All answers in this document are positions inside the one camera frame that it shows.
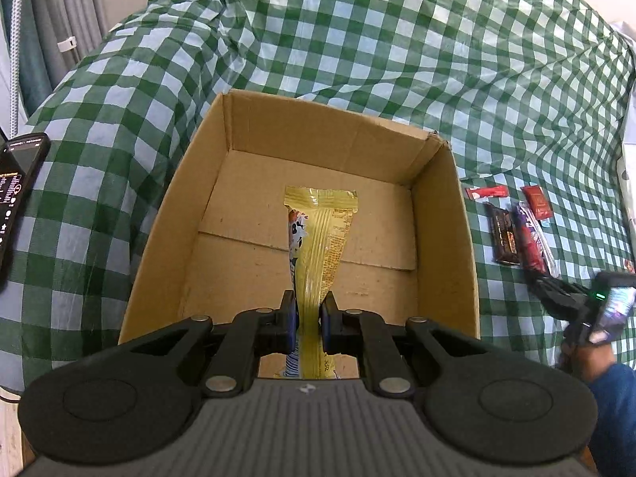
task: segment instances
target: white rope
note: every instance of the white rope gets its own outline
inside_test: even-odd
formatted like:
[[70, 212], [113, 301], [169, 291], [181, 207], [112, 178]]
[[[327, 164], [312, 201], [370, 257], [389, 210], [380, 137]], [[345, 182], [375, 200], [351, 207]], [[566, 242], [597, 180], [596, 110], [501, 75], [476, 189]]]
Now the white rope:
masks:
[[18, 134], [18, 108], [20, 103], [20, 23], [22, 0], [13, 0], [11, 9], [11, 132]]

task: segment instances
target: cardboard box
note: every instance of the cardboard box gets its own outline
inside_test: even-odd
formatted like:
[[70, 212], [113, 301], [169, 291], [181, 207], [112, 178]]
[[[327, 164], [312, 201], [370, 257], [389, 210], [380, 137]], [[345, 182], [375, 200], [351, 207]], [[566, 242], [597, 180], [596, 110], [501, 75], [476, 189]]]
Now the cardboard box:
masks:
[[479, 335], [473, 243], [446, 141], [390, 120], [231, 91], [212, 103], [168, 188], [120, 341], [193, 314], [219, 323], [277, 308], [291, 288], [286, 185], [357, 191], [332, 288], [340, 308], [394, 324], [424, 315]]

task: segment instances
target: green and white checkered tablecloth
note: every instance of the green and white checkered tablecloth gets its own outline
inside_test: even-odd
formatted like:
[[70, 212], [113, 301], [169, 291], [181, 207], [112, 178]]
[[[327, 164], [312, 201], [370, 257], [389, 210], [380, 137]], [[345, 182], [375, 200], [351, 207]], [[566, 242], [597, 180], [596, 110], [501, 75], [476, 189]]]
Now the green and white checkered tablecloth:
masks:
[[[116, 343], [161, 197], [231, 87], [436, 129], [467, 185], [543, 186], [565, 277], [622, 269], [615, 165], [634, 73], [581, 0], [151, 0], [29, 122], [53, 146], [0, 287], [0, 384]], [[467, 209], [483, 338], [553, 362], [563, 325], [492, 262], [483, 205]], [[635, 343], [632, 323], [622, 361]]]

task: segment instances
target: smartphone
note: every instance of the smartphone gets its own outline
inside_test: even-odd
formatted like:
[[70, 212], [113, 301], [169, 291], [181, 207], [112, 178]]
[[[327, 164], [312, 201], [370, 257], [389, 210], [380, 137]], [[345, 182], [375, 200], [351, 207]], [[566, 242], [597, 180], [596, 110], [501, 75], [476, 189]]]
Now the smartphone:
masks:
[[0, 147], [0, 269], [12, 230], [51, 142], [44, 133], [11, 139]]
[[636, 275], [599, 273], [588, 295], [587, 341], [600, 345], [616, 341], [632, 315], [636, 301]]

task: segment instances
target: brown chocolate bar wrapper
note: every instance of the brown chocolate bar wrapper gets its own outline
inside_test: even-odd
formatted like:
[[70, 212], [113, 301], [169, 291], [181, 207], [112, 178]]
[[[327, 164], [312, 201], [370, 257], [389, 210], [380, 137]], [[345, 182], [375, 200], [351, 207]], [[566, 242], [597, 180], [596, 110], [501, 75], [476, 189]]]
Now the brown chocolate bar wrapper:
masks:
[[519, 251], [514, 239], [512, 215], [507, 210], [486, 204], [491, 225], [495, 262], [505, 265], [519, 265]]

